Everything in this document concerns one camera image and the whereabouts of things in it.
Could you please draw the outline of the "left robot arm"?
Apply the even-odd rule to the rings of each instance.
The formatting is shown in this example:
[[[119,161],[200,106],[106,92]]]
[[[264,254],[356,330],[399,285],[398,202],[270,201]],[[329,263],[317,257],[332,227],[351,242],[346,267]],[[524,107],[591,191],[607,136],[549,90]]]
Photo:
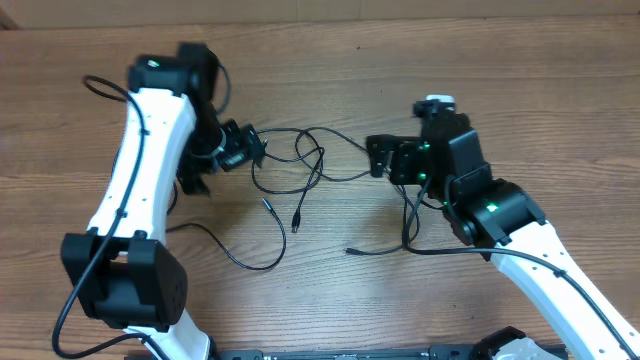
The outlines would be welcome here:
[[[104,198],[87,229],[66,234],[61,246],[69,302],[159,359],[217,355],[187,312],[187,274],[166,245],[173,189],[205,195],[204,175],[265,155],[253,127],[218,120],[212,101],[221,71],[203,43],[136,59],[127,86],[114,90],[127,118]]]

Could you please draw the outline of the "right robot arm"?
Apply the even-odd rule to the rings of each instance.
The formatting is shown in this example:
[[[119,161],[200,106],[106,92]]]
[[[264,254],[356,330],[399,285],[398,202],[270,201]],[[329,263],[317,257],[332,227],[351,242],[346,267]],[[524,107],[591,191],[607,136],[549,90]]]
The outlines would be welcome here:
[[[540,206],[496,179],[464,114],[424,115],[417,137],[371,135],[371,173],[442,203],[461,252],[492,262],[533,303],[577,359],[636,359],[639,333],[573,260]]]

